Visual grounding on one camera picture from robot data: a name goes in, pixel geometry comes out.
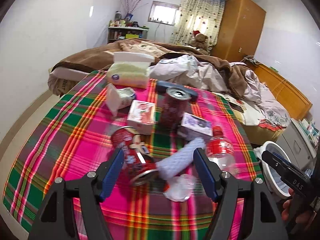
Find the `person's right hand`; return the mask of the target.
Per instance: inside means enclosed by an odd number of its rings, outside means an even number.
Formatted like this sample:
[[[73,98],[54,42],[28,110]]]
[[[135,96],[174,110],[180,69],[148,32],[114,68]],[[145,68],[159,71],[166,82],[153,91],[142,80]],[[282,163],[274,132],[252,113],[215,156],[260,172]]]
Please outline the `person's right hand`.
[[[287,200],[283,204],[283,211],[281,213],[281,218],[285,222],[287,220],[289,220],[289,217],[293,211],[292,203],[293,203],[293,198],[295,196],[293,189],[289,188],[289,194],[292,198]],[[316,215],[317,215],[317,213],[315,211],[307,210],[304,213],[301,213],[299,216],[296,217],[296,223],[301,225],[303,230],[306,231],[310,228],[310,225],[313,222]]]

